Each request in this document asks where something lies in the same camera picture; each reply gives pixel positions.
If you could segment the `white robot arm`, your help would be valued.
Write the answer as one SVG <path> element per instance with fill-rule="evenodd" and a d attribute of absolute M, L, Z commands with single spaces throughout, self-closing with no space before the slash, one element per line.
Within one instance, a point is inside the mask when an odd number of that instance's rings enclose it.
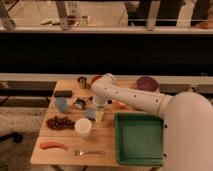
<path fill-rule="evenodd" d="M 114 99 L 164 121 L 163 171 L 213 171 L 213 105 L 204 96 L 119 87 L 112 74 L 97 79 L 91 89 L 97 107 Z"/>

